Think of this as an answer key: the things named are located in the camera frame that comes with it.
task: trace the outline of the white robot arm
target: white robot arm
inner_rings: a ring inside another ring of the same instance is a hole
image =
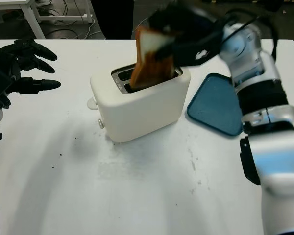
[[[244,174],[262,188],[264,233],[294,234],[294,107],[275,66],[277,33],[266,18],[251,15],[246,24],[233,23],[231,14],[214,20],[201,10],[171,4],[154,13],[149,26],[183,32],[158,51],[159,59],[173,55],[175,65],[191,66],[219,55],[228,65],[248,134],[240,141]],[[255,20],[271,26],[272,55],[261,48],[259,30],[250,24]]]

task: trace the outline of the toaster slot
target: toaster slot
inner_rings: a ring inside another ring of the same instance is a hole
[[[127,80],[131,79],[133,71],[134,71],[134,69],[119,72],[118,77],[121,81],[127,81]]]

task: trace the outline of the toasted bread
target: toasted bread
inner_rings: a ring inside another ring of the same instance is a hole
[[[132,73],[130,86],[143,89],[170,80],[174,76],[173,57],[157,61],[158,49],[174,41],[174,36],[165,35],[145,27],[136,32],[137,63]]]

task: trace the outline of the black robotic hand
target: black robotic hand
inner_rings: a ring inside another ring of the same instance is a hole
[[[48,60],[57,60],[57,56],[33,39],[16,40],[14,44],[0,48],[0,108],[9,108],[7,95],[11,92],[35,94],[43,90],[58,88],[61,83],[53,80],[33,80],[21,77],[21,70],[38,68],[48,73],[54,69],[35,55]]]

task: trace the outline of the logo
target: logo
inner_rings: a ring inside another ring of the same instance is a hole
[[[197,53],[196,55],[196,60],[199,60],[201,58],[205,58],[207,55],[209,54],[209,52],[207,52],[206,50],[202,50],[200,52]]]

